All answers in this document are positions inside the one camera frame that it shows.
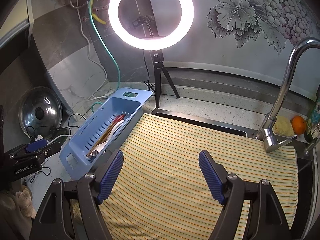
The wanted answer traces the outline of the left hand in knit glove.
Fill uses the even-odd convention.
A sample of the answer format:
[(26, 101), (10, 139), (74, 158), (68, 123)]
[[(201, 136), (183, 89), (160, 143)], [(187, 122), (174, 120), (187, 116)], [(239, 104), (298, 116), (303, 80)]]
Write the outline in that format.
[(36, 211), (28, 187), (1, 192), (1, 239), (29, 239)]

